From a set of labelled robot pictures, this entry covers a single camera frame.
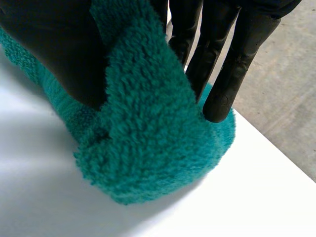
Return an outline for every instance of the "fluffy teal cloth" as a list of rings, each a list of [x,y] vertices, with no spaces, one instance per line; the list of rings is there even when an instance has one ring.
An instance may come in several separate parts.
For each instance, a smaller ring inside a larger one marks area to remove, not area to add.
[[[109,99],[100,112],[72,99],[0,31],[7,57],[44,89],[79,142],[75,157],[84,178],[116,202],[131,204],[169,194],[213,169],[233,142],[234,115],[219,124],[203,118],[149,1],[93,0],[91,13],[111,49]]]

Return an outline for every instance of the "concrete floor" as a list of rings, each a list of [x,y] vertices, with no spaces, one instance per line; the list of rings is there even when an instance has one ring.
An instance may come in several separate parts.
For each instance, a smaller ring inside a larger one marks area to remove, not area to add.
[[[211,83],[225,59],[233,30]],[[261,46],[234,108],[316,182],[315,0],[302,1]]]

